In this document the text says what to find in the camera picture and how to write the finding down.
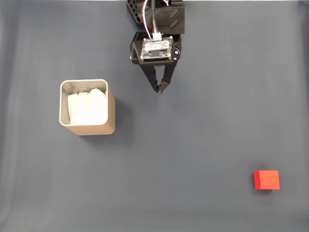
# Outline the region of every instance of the gray tabletop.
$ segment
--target gray tabletop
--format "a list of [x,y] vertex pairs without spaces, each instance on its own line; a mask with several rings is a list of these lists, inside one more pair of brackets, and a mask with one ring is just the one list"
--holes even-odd
[[[124,1],[22,4],[0,99],[1,231],[309,230],[309,13],[185,7],[182,57],[156,94],[129,59]],[[101,78],[116,131],[78,137],[58,121],[60,84]],[[256,191],[259,169],[279,170],[281,190]]]

